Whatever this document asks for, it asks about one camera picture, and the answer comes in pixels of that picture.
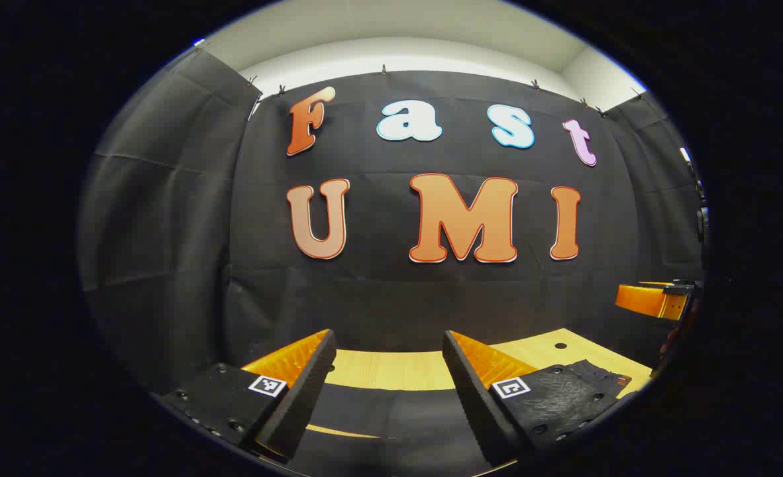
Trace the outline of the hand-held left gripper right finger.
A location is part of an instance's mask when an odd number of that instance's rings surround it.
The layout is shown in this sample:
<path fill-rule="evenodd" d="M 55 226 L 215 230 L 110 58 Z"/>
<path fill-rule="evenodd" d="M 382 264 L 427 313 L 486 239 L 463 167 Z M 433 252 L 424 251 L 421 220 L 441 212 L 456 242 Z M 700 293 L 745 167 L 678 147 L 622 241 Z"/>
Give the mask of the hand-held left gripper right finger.
<path fill-rule="evenodd" d="M 442 354 L 491 464 L 551 458 L 617 402 L 617 375 L 588 360 L 534 368 L 452 330 Z"/>

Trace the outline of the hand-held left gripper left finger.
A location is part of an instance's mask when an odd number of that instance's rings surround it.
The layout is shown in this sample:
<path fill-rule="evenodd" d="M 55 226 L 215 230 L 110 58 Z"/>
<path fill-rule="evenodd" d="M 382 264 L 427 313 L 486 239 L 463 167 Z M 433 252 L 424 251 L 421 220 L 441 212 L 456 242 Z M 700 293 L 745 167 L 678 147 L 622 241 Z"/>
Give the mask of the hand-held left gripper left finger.
<path fill-rule="evenodd" d="M 285 464 L 297 455 L 337 355 L 336 333 L 225 328 L 209 350 L 155 366 L 156 395 L 225 446 Z"/>

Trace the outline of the dark grey jeans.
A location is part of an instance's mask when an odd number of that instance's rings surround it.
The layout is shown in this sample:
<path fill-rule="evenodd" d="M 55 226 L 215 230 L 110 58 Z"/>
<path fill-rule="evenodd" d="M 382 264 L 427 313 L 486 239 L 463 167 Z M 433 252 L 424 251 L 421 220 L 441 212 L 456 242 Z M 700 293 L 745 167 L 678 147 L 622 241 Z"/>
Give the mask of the dark grey jeans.
<path fill-rule="evenodd" d="M 618 399 L 631 378 L 616 375 Z M 483 456 L 452 383 L 436 392 L 326 384 L 289 465 L 310 477 L 471 477 L 506 464 Z"/>

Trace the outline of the black backdrop cloth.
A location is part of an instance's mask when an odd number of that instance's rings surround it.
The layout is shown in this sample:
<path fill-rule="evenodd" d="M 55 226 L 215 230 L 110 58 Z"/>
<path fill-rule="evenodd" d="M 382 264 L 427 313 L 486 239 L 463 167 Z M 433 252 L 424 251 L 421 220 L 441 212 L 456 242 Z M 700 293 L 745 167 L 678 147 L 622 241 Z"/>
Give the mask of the black backdrop cloth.
<path fill-rule="evenodd" d="M 334 79 L 309 150 L 289 109 L 196 52 L 134 94 L 83 191 L 83 290 L 146 389 L 169 392 L 322 329 L 341 349 L 438 351 L 567 328 L 645 366 L 673 323 L 615 306 L 619 284 L 700 279 L 700 200 L 685 140 L 650 94 L 603 115 L 551 91 L 450 72 Z M 510 263 L 419 264 L 410 180 L 449 176 L 465 203 L 518 185 Z"/>

